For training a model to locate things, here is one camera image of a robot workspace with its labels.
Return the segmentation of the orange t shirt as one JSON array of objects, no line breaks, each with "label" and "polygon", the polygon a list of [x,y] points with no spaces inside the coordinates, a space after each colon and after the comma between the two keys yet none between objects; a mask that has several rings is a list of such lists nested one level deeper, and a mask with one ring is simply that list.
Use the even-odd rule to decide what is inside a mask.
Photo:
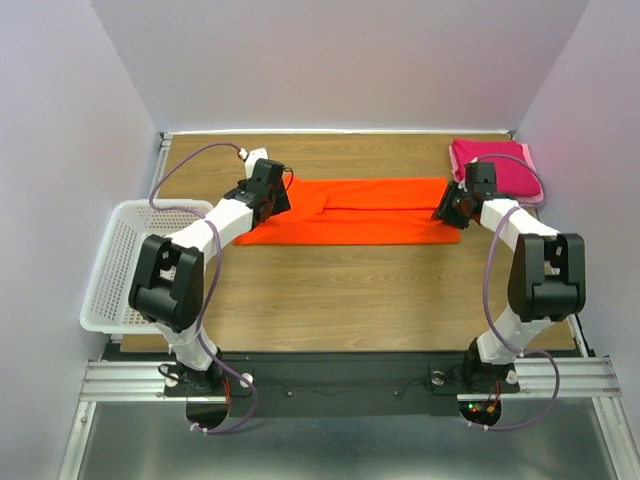
[{"label": "orange t shirt", "polygon": [[432,218],[444,178],[302,180],[285,176],[291,209],[234,241],[237,246],[441,245],[459,231]]}]

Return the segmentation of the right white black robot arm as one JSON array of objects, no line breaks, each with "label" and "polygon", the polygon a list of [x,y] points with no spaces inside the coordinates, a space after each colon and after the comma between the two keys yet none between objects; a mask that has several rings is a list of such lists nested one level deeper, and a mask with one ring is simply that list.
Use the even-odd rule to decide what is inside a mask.
[{"label": "right white black robot arm", "polygon": [[[488,330],[464,353],[461,383],[482,390],[511,375],[514,361],[541,332],[581,312],[586,303],[585,241],[535,218],[498,189],[495,165],[485,158],[465,166],[464,180],[448,183],[432,218],[463,230],[474,221],[493,233],[483,275],[483,310]],[[489,280],[497,244],[513,253],[507,306],[491,316]]]}]

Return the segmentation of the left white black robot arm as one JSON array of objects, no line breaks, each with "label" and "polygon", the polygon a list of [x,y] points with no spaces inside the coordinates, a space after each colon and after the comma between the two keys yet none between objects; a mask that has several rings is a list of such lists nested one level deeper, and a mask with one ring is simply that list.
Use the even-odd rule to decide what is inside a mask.
[{"label": "left white black robot arm", "polygon": [[208,213],[174,206],[196,220],[166,236],[143,240],[128,295],[129,307],[154,324],[173,351],[177,367],[167,380],[189,383],[202,394],[215,392],[225,369],[219,348],[202,327],[215,284],[204,286],[206,269],[215,262],[220,276],[223,248],[291,205],[282,163],[256,157],[245,161],[246,177]]}]

